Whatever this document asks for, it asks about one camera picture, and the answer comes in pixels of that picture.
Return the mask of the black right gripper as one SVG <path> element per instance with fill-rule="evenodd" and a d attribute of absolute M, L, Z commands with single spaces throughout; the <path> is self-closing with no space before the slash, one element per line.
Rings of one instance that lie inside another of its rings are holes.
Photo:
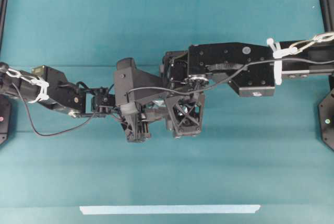
<path fill-rule="evenodd" d="M 205 95 L 172 96 L 165 99 L 166 125 L 173 137 L 197 136 L 202 130 Z"/>

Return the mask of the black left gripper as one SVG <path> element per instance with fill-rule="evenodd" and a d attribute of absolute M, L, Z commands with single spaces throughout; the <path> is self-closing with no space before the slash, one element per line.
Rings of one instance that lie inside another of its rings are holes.
<path fill-rule="evenodd" d="M 142 143 L 151 137 L 145 109 L 152 102 L 128 102 L 116 104 L 121 116 L 121 125 L 129 143 Z"/>

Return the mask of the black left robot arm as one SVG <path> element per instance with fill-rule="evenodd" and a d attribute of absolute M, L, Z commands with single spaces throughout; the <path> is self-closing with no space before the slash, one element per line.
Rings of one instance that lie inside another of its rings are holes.
<path fill-rule="evenodd" d="M 29 73 L 2 62 L 1 94 L 88 121 L 111 115 L 120 122 L 128 142 L 144 142 L 151 136 L 148 123 L 134 125 L 127 122 L 109 87 L 89 88 L 82 81 L 74 84 L 63 72 L 45 65 L 35 67 Z"/>

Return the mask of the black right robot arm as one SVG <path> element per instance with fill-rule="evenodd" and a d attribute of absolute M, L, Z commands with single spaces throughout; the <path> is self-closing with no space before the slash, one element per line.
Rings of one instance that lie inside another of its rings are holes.
<path fill-rule="evenodd" d="M 167 129 L 175 137 L 202 130 L 204 91 L 228 84 L 241 97 L 272 96 L 285 78 L 333 75 L 333 33 L 309 40 L 266 45 L 213 43 L 167 52 L 160 68 L 166 99 Z"/>

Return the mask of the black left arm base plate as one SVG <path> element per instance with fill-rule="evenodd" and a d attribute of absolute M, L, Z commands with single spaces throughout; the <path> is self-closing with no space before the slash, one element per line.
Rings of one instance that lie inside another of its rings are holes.
<path fill-rule="evenodd" d="M 12 104 L 10 100 L 6 96 L 1 95 L 1 114 L 0 114 L 1 145 L 5 143 L 5 141 L 8 139 L 9 136 L 11 110 L 12 110 Z"/>

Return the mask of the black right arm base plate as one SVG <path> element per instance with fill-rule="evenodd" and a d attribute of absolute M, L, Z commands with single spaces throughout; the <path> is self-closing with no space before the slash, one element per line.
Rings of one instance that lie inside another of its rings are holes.
<path fill-rule="evenodd" d="M 333 150 L 333 89 L 318 105 L 322 141 Z"/>

